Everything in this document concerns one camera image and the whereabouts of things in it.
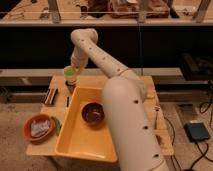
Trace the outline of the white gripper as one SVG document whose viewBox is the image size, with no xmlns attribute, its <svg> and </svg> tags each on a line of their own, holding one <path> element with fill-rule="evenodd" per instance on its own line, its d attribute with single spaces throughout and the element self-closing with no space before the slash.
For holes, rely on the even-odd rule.
<svg viewBox="0 0 213 171">
<path fill-rule="evenodd" d="M 82 72 L 88 64 L 88 56 L 83 52 L 74 51 L 71 55 L 71 67 L 76 72 Z"/>
</svg>

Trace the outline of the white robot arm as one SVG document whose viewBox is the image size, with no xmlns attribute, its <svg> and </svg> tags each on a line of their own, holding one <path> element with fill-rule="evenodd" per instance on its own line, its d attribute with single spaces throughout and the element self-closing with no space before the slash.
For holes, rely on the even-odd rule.
<svg viewBox="0 0 213 171">
<path fill-rule="evenodd" d="M 90 58 L 109 78 L 102 103 L 121 171 L 169 171 L 144 109 L 147 90 L 142 79 L 96 45 L 95 29 L 74 30 L 71 40 L 71 65 L 82 71 Z"/>
</svg>

